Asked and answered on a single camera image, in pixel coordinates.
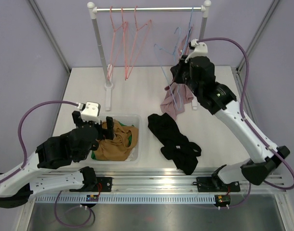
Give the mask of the white tank top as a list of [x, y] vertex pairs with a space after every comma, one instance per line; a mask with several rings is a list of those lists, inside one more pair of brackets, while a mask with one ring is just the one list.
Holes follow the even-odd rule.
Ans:
[[130, 151], [129, 156], [128, 156], [128, 158], [127, 158], [125, 161], [127, 161], [127, 162], [134, 161], [134, 160], [135, 160], [134, 153], [135, 153], [135, 148], [133, 148], [133, 149]]

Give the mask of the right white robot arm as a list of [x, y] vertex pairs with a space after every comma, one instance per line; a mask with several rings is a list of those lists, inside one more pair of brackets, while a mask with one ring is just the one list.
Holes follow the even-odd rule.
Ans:
[[290, 154], [286, 146], [271, 142], [240, 109], [240, 102], [228, 86], [215, 80], [215, 65], [208, 57], [182, 55], [171, 73], [175, 83], [187, 85], [198, 103], [231, 130], [250, 157], [219, 167], [212, 174], [214, 189], [222, 191], [241, 180], [260, 185]]

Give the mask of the blue hanger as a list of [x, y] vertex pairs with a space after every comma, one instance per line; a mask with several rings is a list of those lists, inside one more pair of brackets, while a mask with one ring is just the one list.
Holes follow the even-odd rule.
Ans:
[[191, 9], [191, 14], [190, 14], [190, 19], [189, 19], [189, 22], [188, 22], [188, 28], [187, 28], [187, 33], [184, 37], [184, 39], [182, 40], [181, 44], [180, 44], [180, 56], [182, 55], [185, 55], [186, 52], [187, 52], [187, 44], [188, 44], [188, 41], [190, 39], [190, 35], [191, 35], [191, 30], [192, 30], [192, 15], [193, 15], [193, 11], [194, 11], [194, 8]]
[[167, 50], [166, 45], [163, 47], [157, 43], [154, 44], [153, 50], [168, 84], [165, 90], [169, 93], [169, 96], [172, 97], [173, 105], [176, 106], [177, 111], [181, 111], [182, 103], [181, 103], [181, 96], [179, 93], [179, 87], [177, 87], [177, 90], [176, 90], [177, 96], [174, 96], [174, 91], [172, 88], [172, 84], [173, 84], [172, 79], [168, 78], [168, 75], [166, 74], [163, 68], [164, 66], [169, 66], [170, 64], [177, 64], [177, 59], [179, 57], [177, 46], [181, 38], [181, 28], [177, 27], [175, 29], [174, 34], [177, 34], [178, 36], [172, 51]]

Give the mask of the pink wire hanger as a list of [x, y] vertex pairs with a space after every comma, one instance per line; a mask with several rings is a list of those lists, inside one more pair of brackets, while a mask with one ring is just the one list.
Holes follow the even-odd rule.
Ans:
[[119, 31], [122, 31], [124, 33], [124, 30], [127, 27], [127, 22], [124, 21], [124, 17], [123, 17], [123, 8], [121, 8], [121, 25], [119, 27], [115, 27], [114, 21], [113, 21], [113, 7], [111, 6], [109, 8], [109, 13], [110, 13], [110, 20], [111, 20], [111, 25], [112, 25], [112, 29], [113, 29], [113, 37], [112, 37], [112, 43], [111, 43], [111, 50], [110, 50], [110, 58], [109, 58], [109, 65], [108, 65], [108, 73], [107, 73], [107, 79], [109, 81], [112, 80], [112, 76], [113, 76], [113, 71], [114, 71], [114, 67], [117, 61], [117, 58], [119, 56], [119, 53], [121, 51], [121, 46], [123, 44], [124, 39], [121, 39], [121, 42], [119, 43], [117, 49], [115, 49], [115, 43], [116, 43], [116, 33]]

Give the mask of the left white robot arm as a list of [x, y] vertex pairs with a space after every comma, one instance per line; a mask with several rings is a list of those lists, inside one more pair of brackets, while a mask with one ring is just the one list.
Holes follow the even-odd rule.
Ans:
[[100, 189], [95, 170], [88, 166], [58, 177], [43, 177], [43, 174], [85, 160], [90, 151], [98, 149], [99, 141], [114, 138], [112, 117], [106, 117], [106, 128], [102, 127], [98, 117], [84, 121], [78, 111], [74, 111], [72, 117], [77, 126], [75, 129], [50, 137], [39, 145], [27, 159], [26, 165], [19, 167], [14, 176], [10, 175], [10, 171], [0, 173], [1, 208], [19, 207], [44, 193]]

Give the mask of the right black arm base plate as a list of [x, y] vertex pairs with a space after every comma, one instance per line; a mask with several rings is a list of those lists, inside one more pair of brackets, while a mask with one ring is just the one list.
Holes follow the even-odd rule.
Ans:
[[192, 182], [197, 186], [198, 192], [202, 193], [238, 193], [241, 191], [238, 181], [230, 184], [225, 184], [221, 180], [209, 177], [197, 177], [196, 181]]

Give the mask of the black tank top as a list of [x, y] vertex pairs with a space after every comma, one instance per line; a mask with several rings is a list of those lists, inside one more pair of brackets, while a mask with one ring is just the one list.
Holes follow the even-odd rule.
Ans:
[[163, 156], [172, 160], [177, 169], [191, 175], [201, 156], [201, 148], [183, 135], [175, 120], [167, 113], [151, 114], [147, 117], [148, 128], [163, 145], [160, 149]]

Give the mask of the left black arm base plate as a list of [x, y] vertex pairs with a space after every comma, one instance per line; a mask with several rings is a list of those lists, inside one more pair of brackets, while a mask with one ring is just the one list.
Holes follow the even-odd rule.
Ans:
[[108, 193], [112, 190], [112, 177], [97, 177], [97, 184], [92, 188], [91, 192]]

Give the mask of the pink tank top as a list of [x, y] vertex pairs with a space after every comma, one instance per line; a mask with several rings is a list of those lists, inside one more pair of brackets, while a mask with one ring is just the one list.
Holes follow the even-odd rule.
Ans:
[[167, 113], [176, 120], [177, 116], [185, 111], [185, 105], [192, 103], [193, 100], [194, 96], [185, 84], [174, 82], [166, 90], [160, 109], [162, 113]]

